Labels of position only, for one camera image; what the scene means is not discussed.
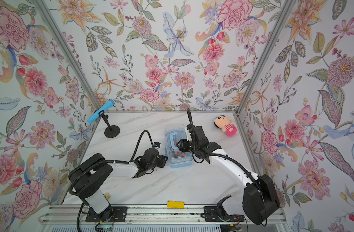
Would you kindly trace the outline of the orange handled screwdriver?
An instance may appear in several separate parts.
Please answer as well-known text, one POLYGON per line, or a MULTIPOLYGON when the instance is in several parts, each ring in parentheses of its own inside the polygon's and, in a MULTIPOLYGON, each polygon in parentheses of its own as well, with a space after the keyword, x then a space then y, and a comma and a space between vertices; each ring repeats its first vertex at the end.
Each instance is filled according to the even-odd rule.
POLYGON ((176 150, 173 150, 171 152, 171 157, 173 159, 181 159, 183 157, 185 157, 185 153, 181 152, 181 151, 176 151, 176 150))

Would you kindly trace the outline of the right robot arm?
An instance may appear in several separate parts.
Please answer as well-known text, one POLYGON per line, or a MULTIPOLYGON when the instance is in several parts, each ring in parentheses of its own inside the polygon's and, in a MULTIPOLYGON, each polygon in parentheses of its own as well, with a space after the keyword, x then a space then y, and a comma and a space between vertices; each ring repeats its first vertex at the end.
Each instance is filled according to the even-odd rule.
POLYGON ((280 208, 272 179, 250 171, 230 157, 220 145, 208 140, 201 126, 189 124, 184 132, 186 138, 177 142, 179 151, 190 152, 213 165, 239 187, 236 198, 228 195, 217 203, 219 216, 246 216, 256 225, 266 226, 267 219, 280 208))

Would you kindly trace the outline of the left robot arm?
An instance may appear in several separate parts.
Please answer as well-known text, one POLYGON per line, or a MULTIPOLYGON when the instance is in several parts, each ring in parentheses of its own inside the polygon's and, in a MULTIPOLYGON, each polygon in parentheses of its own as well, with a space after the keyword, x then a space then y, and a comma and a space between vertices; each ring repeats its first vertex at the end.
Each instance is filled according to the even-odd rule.
POLYGON ((94 154, 70 172, 68 192, 77 196, 96 214, 109 210, 110 203, 100 188, 110 177, 140 178, 156 168, 164 168, 168 157, 159 150, 149 148, 133 161, 109 160, 100 153, 94 154))

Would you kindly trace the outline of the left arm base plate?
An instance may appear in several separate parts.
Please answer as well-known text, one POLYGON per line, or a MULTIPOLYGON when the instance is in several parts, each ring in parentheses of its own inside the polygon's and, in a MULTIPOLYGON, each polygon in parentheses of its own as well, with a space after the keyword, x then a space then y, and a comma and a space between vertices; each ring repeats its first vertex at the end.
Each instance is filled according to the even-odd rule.
POLYGON ((109 206, 102 213, 96 213, 93 208, 90 207, 85 222, 125 222, 127 210, 128 207, 126 206, 109 206))

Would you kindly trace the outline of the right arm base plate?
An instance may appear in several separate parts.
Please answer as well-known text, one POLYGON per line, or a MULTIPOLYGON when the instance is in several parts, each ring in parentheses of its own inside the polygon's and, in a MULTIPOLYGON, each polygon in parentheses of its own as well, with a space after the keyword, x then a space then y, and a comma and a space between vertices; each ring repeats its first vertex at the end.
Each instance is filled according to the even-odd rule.
POLYGON ((205 206, 204 212, 200 215, 205 222, 244 222, 242 215, 228 215, 220 206, 205 206))

